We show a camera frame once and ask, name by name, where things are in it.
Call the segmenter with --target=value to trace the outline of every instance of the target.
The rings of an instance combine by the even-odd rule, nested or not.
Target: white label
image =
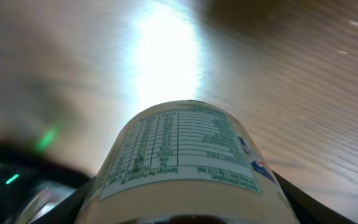
[[[207,107],[169,110],[128,132],[100,200],[140,185],[207,180],[261,193],[227,115]]]

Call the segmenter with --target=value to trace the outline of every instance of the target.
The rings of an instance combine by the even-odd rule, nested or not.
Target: wood grain surface
[[[197,99],[358,223],[358,1],[2,0],[0,139],[94,174],[136,113]]]

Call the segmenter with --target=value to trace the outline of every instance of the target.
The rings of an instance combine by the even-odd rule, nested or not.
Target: green led light
[[[13,177],[11,177],[9,180],[7,180],[7,181],[5,182],[5,184],[10,184],[13,180],[15,180],[15,179],[18,178],[18,177],[19,177],[19,174],[13,175]]]
[[[35,147],[36,152],[44,152],[44,150],[52,143],[58,133],[58,127],[51,128],[45,133],[42,139],[38,142]]]

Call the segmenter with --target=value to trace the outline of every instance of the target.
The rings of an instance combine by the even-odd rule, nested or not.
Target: beige container
[[[177,215],[298,223],[240,122],[190,100],[153,106],[126,124],[76,223],[152,223]]]

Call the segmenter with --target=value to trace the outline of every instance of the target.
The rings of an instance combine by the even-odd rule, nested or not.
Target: tabletop
[[[358,223],[358,1],[0,1],[0,139],[93,175],[134,115],[186,99]]]

